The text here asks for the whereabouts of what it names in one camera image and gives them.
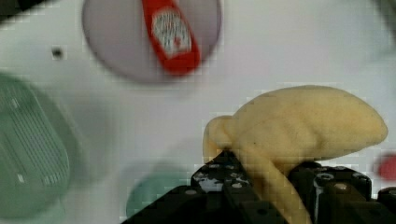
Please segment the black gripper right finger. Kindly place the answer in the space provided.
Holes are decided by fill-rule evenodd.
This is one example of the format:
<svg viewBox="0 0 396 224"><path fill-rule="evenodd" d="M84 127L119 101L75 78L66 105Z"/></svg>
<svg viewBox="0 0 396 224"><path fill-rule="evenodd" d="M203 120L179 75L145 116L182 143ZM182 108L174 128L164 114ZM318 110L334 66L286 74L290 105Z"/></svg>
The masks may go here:
<svg viewBox="0 0 396 224"><path fill-rule="evenodd" d="M288 180L296 188L313 224L396 224L395 188L372 198L372 180L344 166L304 162Z"/></svg>

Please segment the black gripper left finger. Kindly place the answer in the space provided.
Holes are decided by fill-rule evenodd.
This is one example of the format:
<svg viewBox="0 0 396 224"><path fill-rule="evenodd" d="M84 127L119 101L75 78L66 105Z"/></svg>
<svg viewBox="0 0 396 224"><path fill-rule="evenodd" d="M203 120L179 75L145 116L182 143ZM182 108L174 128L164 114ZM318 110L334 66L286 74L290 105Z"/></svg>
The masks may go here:
<svg viewBox="0 0 396 224"><path fill-rule="evenodd" d="M221 152L189 180L120 224L288 224L254 192L232 152Z"/></svg>

